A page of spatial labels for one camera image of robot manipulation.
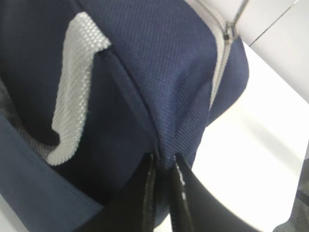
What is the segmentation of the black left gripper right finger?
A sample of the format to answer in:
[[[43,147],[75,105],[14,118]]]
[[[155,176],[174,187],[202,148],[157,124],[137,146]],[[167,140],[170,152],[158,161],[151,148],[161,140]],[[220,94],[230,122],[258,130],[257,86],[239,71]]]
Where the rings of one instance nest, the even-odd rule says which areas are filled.
[[[174,232],[256,231],[211,195],[180,154],[170,169],[170,217]]]

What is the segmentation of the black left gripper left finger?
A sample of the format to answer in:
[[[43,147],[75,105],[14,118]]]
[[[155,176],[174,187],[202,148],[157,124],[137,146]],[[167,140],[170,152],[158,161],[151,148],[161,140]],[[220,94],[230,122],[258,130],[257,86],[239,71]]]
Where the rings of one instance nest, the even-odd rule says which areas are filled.
[[[145,154],[120,192],[76,232],[152,232],[155,225],[156,159]]]

